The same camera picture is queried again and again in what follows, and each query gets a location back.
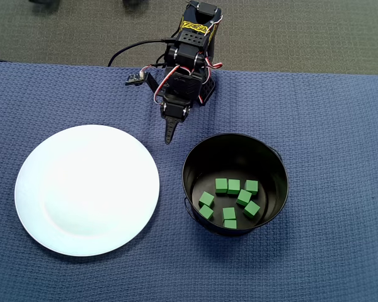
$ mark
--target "black bowl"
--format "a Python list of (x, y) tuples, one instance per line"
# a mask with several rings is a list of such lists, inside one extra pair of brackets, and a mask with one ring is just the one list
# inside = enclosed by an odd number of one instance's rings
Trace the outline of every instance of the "black bowl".
[[(259, 181), (258, 194), (252, 196), (259, 211), (254, 218), (243, 214), (237, 195), (215, 194), (215, 179), (239, 179), (241, 189), (247, 179)], [(190, 216), (203, 227), (219, 235), (240, 236), (274, 219), (289, 194), (289, 180), (281, 156), (261, 141), (240, 134), (221, 134), (207, 138), (190, 151), (182, 170), (183, 188), (192, 207)], [(206, 191), (215, 196), (213, 217), (199, 213), (198, 200)], [(235, 207), (237, 229), (223, 226), (222, 209)]]

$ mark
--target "table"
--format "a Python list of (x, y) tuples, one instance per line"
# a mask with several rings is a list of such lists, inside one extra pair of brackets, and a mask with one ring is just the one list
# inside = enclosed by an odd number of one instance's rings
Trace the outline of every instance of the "table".
[[(0, 301), (378, 301), (378, 76), (218, 71), (167, 146), (150, 89), (123, 84), (133, 70), (0, 63)], [(24, 231), (13, 190), (40, 142), (83, 124), (140, 140), (161, 191), (133, 241), (73, 258)], [(239, 238), (183, 205), (186, 155), (224, 132), (277, 149), (290, 181), (283, 211)]]

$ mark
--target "floor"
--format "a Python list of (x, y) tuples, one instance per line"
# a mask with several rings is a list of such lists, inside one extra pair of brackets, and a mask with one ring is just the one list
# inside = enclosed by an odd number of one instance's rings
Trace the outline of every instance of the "floor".
[[(121, 48), (170, 36), (184, 0), (0, 0), (0, 59), (102, 65)], [(378, 0), (209, 0), (222, 8), (215, 59), (228, 70), (378, 74)], [(144, 45), (116, 66), (163, 53)]]

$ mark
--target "pot handle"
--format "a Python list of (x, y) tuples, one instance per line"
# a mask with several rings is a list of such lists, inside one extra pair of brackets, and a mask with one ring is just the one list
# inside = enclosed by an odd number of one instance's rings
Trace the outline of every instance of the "pot handle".
[(194, 215), (192, 214), (192, 212), (189, 210), (186, 201), (189, 201), (189, 199), (188, 199), (187, 197), (185, 197), (185, 198), (183, 199), (183, 202), (185, 203), (186, 211), (188, 212), (189, 216), (191, 216), (191, 218), (192, 218), (193, 220), (197, 221), (197, 219), (194, 217)]
[(280, 153), (278, 153), (277, 150), (274, 149), (273, 147), (271, 147), (271, 146), (268, 146), (268, 147), (269, 147), (273, 152), (275, 152), (276, 155), (279, 157), (280, 161), (283, 162), (283, 158), (282, 158), (282, 156), (280, 155)]

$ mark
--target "green cube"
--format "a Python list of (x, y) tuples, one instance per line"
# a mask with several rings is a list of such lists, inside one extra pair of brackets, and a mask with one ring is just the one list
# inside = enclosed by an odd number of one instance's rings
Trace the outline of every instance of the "green cube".
[(246, 206), (251, 200), (251, 197), (252, 193), (245, 190), (241, 190), (241, 192), (239, 192), (238, 195), (237, 204), (240, 204), (241, 206)]
[(234, 208), (223, 208), (222, 209), (222, 219), (226, 220), (235, 220), (235, 209)]
[(227, 193), (228, 185), (226, 178), (216, 178), (215, 179), (215, 192), (216, 193)]
[(259, 211), (260, 206), (258, 206), (253, 201), (250, 201), (244, 209), (244, 214), (249, 218), (255, 217), (255, 214)]
[(241, 182), (239, 179), (228, 180), (228, 194), (238, 194), (241, 190)]
[(200, 214), (202, 214), (204, 218), (210, 219), (213, 216), (214, 211), (210, 209), (208, 206), (202, 206), (199, 212)]
[(251, 192), (252, 195), (258, 194), (258, 181), (246, 181), (245, 190)]
[(224, 220), (224, 227), (225, 228), (237, 228), (237, 221), (236, 220)]
[(211, 207), (213, 204), (214, 196), (208, 192), (203, 192), (202, 197), (199, 199), (199, 206)]

